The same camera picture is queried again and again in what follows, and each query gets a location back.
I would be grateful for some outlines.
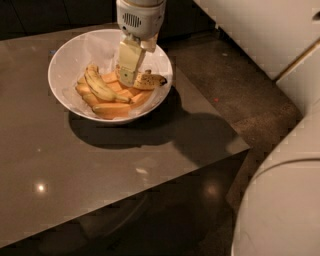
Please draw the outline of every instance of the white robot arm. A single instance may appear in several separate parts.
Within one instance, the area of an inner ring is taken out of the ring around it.
[[[131,86],[145,51],[156,47],[167,0],[117,0],[117,21],[125,39],[120,43],[120,81]]]

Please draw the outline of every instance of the white bowl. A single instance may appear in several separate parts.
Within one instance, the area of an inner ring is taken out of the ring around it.
[[[167,79],[167,84],[155,89],[149,100],[129,112],[127,118],[106,120],[96,116],[76,92],[77,80],[83,76],[89,63],[99,66],[100,73],[111,72],[118,61],[121,30],[103,29],[77,36],[65,43],[53,56],[48,70],[50,88],[54,96],[75,114],[103,123],[121,125],[132,122],[155,109],[166,98],[172,84],[172,66],[168,56],[159,47],[154,53],[147,53],[140,71],[151,69]]]

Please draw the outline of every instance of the bowl rim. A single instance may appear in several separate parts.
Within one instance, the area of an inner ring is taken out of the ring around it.
[[[79,37],[81,36],[84,36],[84,35],[88,35],[88,34],[94,34],[94,33],[105,33],[105,32],[109,32],[109,31],[112,31],[112,32],[117,32],[119,34],[122,33],[122,31],[120,29],[98,29],[98,30],[93,30],[93,31],[89,31],[89,32],[86,32],[86,33],[83,33],[81,35],[78,35],[78,36],[75,36],[73,38],[71,38],[70,40],[68,40],[66,43],[64,43],[62,46],[60,46],[60,48],[55,52],[55,54],[53,55],[51,61],[50,61],[50,64],[49,64],[49,68],[48,68],[48,81],[49,81],[49,87],[53,93],[53,95],[55,96],[55,98],[66,108],[68,109],[69,111],[71,111],[72,113],[78,115],[78,116],[81,116],[81,117],[84,117],[86,119],[89,119],[89,120],[92,120],[92,121],[95,121],[95,122],[101,122],[101,123],[107,123],[107,124],[127,124],[129,122],[132,122],[142,116],[145,116],[147,114],[149,114],[150,112],[152,112],[155,108],[157,108],[164,100],[165,98],[167,97],[167,95],[169,94],[170,92],[170,88],[172,86],[172,79],[173,79],[173,69],[172,69],[172,64],[171,64],[171,61],[168,57],[168,55],[164,52],[164,50],[157,44],[156,45],[156,49],[160,51],[160,54],[162,54],[163,56],[165,56],[167,59],[168,59],[168,62],[169,62],[169,65],[168,65],[168,72],[169,72],[169,77],[168,77],[168,93],[162,97],[162,99],[159,100],[159,102],[157,104],[155,104],[154,106],[152,106],[147,112],[143,112],[143,113],[140,113],[139,115],[135,116],[135,117],[128,117],[128,118],[121,118],[121,119],[116,119],[116,120],[108,120],[108,119],[103,119],[103,118],[99,118],[98,116],[97,117],[90,117],[90,116],[87,116],[85,115],[84,113],[78,113],[78,112],[75,112],[74,110],[72,110],[63,100],[60,99],[60,97],[58,96],[58,94],[56,93],[56,90],[54,90],[54,88],[52,87],[52,81],[51,81],[51,69],[53,67],[53,63],[55,62],[55,59],[57,57],[57,54],[63,49],[65,48],[68,44],[70,44],[72,41],[78,39]]]

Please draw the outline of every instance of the dark floor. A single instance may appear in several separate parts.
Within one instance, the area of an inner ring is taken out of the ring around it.
[[[301,119],[274,82],[216,32],[160,46],[251,149],[148,191],[148,208],[140,218],[69,255],[230,255],[236,214],[250,178]],[[29,239],[0,255],[38,255],[32,252],[38,243]]]

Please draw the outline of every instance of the white furniture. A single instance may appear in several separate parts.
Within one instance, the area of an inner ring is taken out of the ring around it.
[[[195,2],[304,115],[252,178],[239,210],[232,254],[319,255],[320,1]]]

